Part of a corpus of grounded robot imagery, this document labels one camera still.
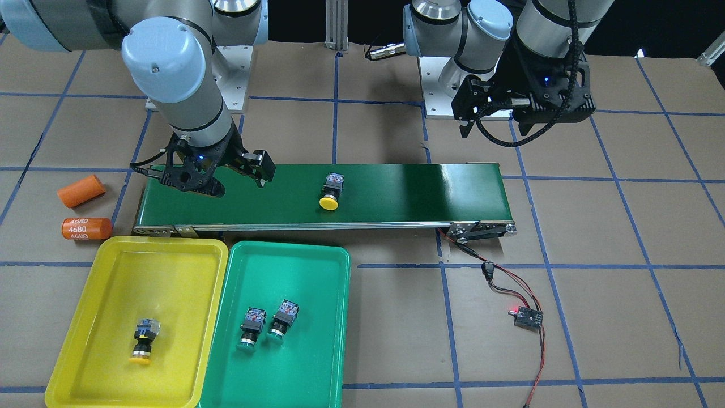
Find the orange battery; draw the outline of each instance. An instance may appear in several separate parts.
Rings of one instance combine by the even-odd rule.
[[[68,208],[76,207],[91,198],[98,197],[106,192],[101,180],[95,174],[78,180],[58,190],[58,198]]]
[[[113,232],[113,224],[107,218],[65,219],[63,237],[66,240],[105,240]]]

